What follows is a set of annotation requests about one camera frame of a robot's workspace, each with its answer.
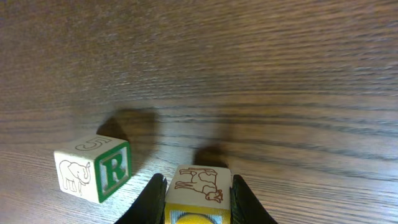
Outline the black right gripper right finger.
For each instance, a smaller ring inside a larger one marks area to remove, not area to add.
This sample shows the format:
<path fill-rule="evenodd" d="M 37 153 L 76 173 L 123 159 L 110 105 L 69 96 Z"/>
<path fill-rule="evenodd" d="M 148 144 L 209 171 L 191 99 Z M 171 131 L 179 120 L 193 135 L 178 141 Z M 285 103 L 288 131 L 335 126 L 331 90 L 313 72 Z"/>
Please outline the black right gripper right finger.
<path fill-rule="evenodd" d="M 234 175 L 230 189 L 232 224 L 277 224 L 241 175 Z"/>

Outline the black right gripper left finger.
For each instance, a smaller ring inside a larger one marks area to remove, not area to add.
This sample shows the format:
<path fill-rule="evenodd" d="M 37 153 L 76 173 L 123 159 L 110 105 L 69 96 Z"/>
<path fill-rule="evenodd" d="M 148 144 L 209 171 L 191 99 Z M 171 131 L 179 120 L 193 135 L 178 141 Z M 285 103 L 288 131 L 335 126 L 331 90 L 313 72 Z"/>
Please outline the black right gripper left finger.
<path fill-rule="evenodd" d="M 160 173 L 152 176 L 125 214 L 115 224 L 164 224 L 167 179 Z"/>

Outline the yellow O letter block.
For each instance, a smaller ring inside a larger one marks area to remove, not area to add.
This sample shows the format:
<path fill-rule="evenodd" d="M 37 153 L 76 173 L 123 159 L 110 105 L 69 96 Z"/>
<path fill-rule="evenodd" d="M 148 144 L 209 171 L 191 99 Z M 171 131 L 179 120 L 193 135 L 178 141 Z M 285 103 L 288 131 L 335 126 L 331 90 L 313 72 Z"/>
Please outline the yellow O letter block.
<path fill-rule="evenodd" d="M 231 222 L 231 171 L 180 165 L 165 197 L 165 223 Z"/>

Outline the green R letter block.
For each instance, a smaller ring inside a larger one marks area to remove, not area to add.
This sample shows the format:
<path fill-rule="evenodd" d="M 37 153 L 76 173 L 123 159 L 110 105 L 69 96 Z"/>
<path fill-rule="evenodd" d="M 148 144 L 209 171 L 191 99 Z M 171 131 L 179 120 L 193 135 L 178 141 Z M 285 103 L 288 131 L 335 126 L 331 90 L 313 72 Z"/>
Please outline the green R letter block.
<path fill-rule="evenodd" d="M 54 151 L 60 190 L 102 203 L 132 176 L 127 140 L 93 134 Z"/>

